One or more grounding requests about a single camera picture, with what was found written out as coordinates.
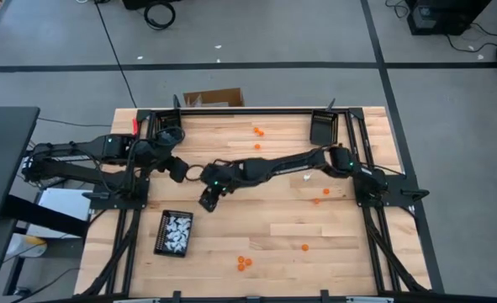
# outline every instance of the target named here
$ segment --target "black mesh basket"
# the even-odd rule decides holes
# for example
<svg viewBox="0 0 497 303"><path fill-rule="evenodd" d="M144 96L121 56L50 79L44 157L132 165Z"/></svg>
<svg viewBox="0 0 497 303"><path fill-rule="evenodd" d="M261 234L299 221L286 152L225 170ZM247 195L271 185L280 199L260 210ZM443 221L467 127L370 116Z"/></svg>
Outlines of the black mesh basket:
<svg viewBox="0 0 497 303"><path fill-rule="evenodd" d="M309 141L318 146L338 142L338 114L326 110L312 110Z"/></svg>
<svg viewBox="0 0 497 303"><path fill-rule="evenodd" d="M184 249L178 250L176 252L173 251L172 249L168 248L166 245L166 242L168 242L167 225L170 222L170 218L173 216L175 216L177 218L190 219L190 227L188 228L188 236L187 236L187 245ZM158 234L156 235L155 254L162 255L162 256L168 256L168 257L184 258L187 255L188 243L190 242L190 231L192 230L192 226L193 226L193 214L192 213L183 212L183 211L176 211L176 210L164 210L164 211L162 211L161 224L158 227Z"/></svg>

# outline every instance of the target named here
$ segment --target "black stand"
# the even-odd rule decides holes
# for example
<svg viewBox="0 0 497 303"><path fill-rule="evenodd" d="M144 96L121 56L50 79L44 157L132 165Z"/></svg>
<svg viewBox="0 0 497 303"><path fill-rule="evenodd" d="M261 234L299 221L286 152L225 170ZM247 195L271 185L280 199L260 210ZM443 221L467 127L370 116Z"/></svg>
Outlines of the black stand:
<svg viewBox="0 0 497 303"><path fill-rule="evenodd" d="M88 223L86 221L33 204L11 194L5 200L2 216L48 227L55 231L82 238L87 235Z"/></svg>

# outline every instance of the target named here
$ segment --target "floor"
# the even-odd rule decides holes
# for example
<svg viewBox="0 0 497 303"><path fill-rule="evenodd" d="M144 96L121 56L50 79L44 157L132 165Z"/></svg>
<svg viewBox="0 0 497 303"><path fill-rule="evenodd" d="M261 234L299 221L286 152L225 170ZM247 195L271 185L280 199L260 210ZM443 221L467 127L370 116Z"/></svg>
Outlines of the floor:
<svg viewBox="0 0 497 303"><path fill-rule="evenodd" d="M493 47L469 54L443 36L412 36L383 0L173 5L177 20L162 32L118 0L100 6L138 106L169 107L174 93L219 88L241 88L246 106L321 106L333 98L336 105L387 106L398 146L403 151L406 139L419 184L431 191L424 204L445 291L497 296ZM12 0L1 15L0 105L34 105L44 118L106 125L116 108L132 106L92 1ZM497 0L477 22L497 32ZM497 42L474 29L452 40L465 49ZM107 131L39 121L33 140L86 141ZM20 179L13 192L36 195ZM8 265L0 302L15 299L1 297ZM37 289L78 265L78 258L29 260L19 284ZM76 271L29 301L66 298L75 281Z"/></svg>

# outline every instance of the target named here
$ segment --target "wooden tabletop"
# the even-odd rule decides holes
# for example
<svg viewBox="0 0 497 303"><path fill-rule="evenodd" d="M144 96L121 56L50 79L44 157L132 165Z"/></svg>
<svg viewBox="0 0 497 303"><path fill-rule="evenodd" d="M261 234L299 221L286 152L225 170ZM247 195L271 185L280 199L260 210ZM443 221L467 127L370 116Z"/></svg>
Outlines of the wooden tabletop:
<svg viewBox="0 0 497 303"><path fill-rule="evenodd" d="M130 133L135 114L135 109L117 109L112 132ZM375 163L400 170L385 108L366 107L364 115ZM186 138L173 154L189 164L205 165L216 158L274 158L306 152L315 147L309 143L309 119L308 114L183 116ZM265 135L256 136L254 127ZM338 141L349 146L342 117L338 130ZM216 210L208 213L198 203L203 183L174 183L166 173L154 172L149 202L140 219L130 297L171 297L174 290L181 290L183 297L318 296L320 290L329 290L330 295L375 295L366 229L352 181L329 178L319 171L308 173L312 173L308 181L303 180L306 172L298 172L236 190L220 198ZM323 189L330 193L323 194ZM194 213L185 258L153 254L163 210ZM429 288L413 218L399 208L385 211L396 255ZM75 293L85 290L108 261L118 214L109 210L91 226ZM301 249L303 244L309 245L309 251ZM253 260L243 272L237 270L239 256ZM389 271L380 258L390 289ZM122 259L116 290L123 272Z"/></svg>

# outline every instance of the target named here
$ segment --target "black metal frame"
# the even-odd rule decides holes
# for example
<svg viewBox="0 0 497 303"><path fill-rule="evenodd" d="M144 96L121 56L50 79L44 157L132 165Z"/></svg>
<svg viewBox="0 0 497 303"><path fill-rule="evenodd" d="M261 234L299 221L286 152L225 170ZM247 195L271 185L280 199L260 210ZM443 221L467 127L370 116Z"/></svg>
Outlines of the black metal frame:
<svg viewBox="0 0 497 303"><path fill-rule="evenodd" d="M246 109L229 109L229 108L224 108L224 109L178 109L179 113L181 115L222 115L222 114L311 114L312 110L314 109L325 109L325 108L259 108L259 109L251 109L251 108L246 108ZM343 114L345 117L346 121L346 127L347 127L347 134L349 136L349 143L350 147L352 149L353 155L357 158L358 161L360 161L360 153L358 150L358 144L357 144L357 137L354 131L354 126L353 126L353 120L356 119L358 122L359 130L360 130L360 135L361 135L361 141L362 141L362 149L364 151L365 157L366 157L366 163L368 165L373 165L373 154L371 150L371 145L369 143L369 138L367 135L367 127L366 123L364 120L364 114L362 108L343 108L343 109L332 109L331 110L333 113L337 114ZM154 123L156 120L157 116L160 116L160 112L167 112L170 114L172 111L170 109L168 110L148 110L148 109L140 109L138 110L137 116L137 121L138 125L140 125L141 121L149 116L150 123L148 124L148 131L147 135L151 133L151 130L153 130ZM359 207L362 208L362 214L364 216L364 223L366 225L367 229L367 240L368 240L368 246L370 250L370 258L373 266L373 277L375 279L375 285L377 288L378 293L383 293L386 291L384 287L384 282L383 282L383 273L381 270L381 264L380 264L380 259L378 255L378 247L381 248L382 252L384 255L387 257L388 261L388 266L390 270L390 279L392 281L392 290L395 292L400 292L401 291L401 286L399 283L399 273L402 273L402 275L405 272L405 275L408 274L406 270L404 270L403 265L399 262L397 257L392 252L392 243L390 241L390 235L389 235L389 229L388 229L388 224L386 221L386 215L384 213L384 209L382 205L379 205L378 207L375 207L375 210L377 211L378 215L378 224L379 224L379 231L377 230L376 227L374 227L374 222L373 218L371 215L371 208L373 205L361 205L359 203ZM133 214L133 220L137 220L136 226L139 225L140 221L140 215L141 212L140 210L135 210ZM424 213L417 213L416 216L423 216ZM119 212L119 220L118 220L118 225L116 228L115 232L115 238L114 238L114 249L113 251L116 250L117 246L119 245L121 238L124 234L124 226L125 226L125 221L126 221L126 210L121 210ZM429 233L427 234L422 234L419 230L419 236L420 238L422 237L428 237ZM135 247L136 247L136 241L137 239L134 238L132 242L129 245L128 248L128 253L127 253L127 258L126 258L126 266L124 269L124 278L122 282L122 290L121 294L126 295L127 297L129 296L130 293L130 282L132 278L132 268L134 266L134 259L135 259ZM430 268L437 268L437 273L438 273L438 267L435 264L427 264L428 271ZM106 294L111 295L114 293L114 284L115 284L115 272L109 277L108 282L107 282L107 287L106 287ZM334 296L330 297L328 296L328 291L322 290L321 291L322 296L319 297L266 297L264 298L264 301L298 301L298 302L321 302L321 301L344 301L346 300L345 296ZM180 299L180 292L176 292L176 295L174 295L172 298L161 298L161 302L175 302L179 301ZM254 297L251 298L251 300L248 300L249 298L183 298L182 301L190 301L190 302L210 302L210 301L242 301L242 302L248 302L248 301L260 301L260 297Z"/></svg>

